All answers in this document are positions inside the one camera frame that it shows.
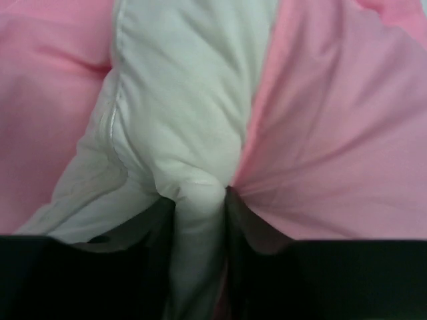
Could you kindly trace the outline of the pink pillowcase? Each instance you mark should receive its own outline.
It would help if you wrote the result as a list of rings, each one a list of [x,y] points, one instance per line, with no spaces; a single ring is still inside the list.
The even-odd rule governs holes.
[[[358,1],[277,2],[228,186],[293,239],[425,238],[425,42]]]

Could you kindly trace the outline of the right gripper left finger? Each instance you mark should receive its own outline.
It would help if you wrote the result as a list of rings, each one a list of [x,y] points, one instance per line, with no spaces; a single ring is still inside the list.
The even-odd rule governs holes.
[[[1,237],[2,319],[161,319],[174,202],[162,198],[87,243]]]

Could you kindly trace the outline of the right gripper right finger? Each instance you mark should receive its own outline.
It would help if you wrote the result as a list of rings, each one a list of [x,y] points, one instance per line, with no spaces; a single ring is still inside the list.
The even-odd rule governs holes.
[[[234,319],[425,319],[426,242],[296,241],[226,192]]]

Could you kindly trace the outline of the white pillow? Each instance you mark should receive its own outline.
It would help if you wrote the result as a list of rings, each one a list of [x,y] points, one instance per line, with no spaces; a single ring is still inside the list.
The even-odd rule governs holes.
[[[83,242],[176,204],[165,319],[211,319],[224,197],[246,142],[277,1],[117,1],[112,68],[51,201],[18,232]]]

